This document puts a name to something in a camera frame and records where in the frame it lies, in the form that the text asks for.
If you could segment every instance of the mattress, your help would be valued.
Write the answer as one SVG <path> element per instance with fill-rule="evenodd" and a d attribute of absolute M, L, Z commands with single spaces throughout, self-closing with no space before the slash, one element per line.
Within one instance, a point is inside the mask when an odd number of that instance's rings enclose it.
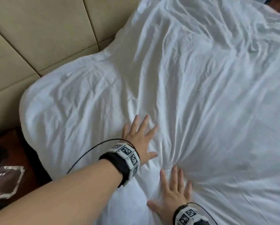
<path fill-rule="evenodd" d="M 96 224 L 161 225 L 159 171 L 174 164 L 221 225 L 280 225 L 280 14 L 252 0 L 142 0 L 114 42 L 22 96 L 27 142 L 52 179 L 149 114 L 159 156 L 119 188 Z M 115 142 L 74 167 L 96 162 Z"/>

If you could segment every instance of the white sheet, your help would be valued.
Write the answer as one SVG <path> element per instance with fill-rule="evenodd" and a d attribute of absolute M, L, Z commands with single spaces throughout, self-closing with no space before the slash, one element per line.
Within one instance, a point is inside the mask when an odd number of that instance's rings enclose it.
<path fill-rule="evenodd" d="M 159 170 L 177 164 L 221 225 L 280 225 L 280 14 L 251 0 L 142 0 L 103 52 L 34 83 L 20 119 L 53 179 L 150 114 L 159 157 L 118 189 L 97 224 L 161 224 Z M 114 143 L 85 156 L 97 161 Z"/>

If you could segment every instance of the beige headboard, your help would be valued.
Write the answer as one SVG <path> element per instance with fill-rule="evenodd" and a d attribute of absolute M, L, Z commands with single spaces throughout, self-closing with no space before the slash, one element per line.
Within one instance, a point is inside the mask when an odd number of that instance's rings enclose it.
<path fill-rule="evenodd" d="M 103 50 L 140 0 L 0 0 L 0 130 L 41 76 Z"/>

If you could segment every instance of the clear plastic package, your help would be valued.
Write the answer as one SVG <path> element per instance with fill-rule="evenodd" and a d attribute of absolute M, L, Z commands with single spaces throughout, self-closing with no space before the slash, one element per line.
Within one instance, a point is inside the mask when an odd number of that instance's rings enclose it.
<path fill-rule="evenodd" d="M 0 167 L 0 199 L 9 199 L 17 192 L 23 174 L 23 166 Z"/>

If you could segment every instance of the forearm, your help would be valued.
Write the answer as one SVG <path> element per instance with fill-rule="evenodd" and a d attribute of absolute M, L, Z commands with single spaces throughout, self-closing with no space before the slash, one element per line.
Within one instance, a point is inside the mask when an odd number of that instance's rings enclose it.
<path fill-rule="evenodd" d="M 1 224 L 91 224 L 122 181 L 107 160 L 53 181 L 0 211 Z"/>

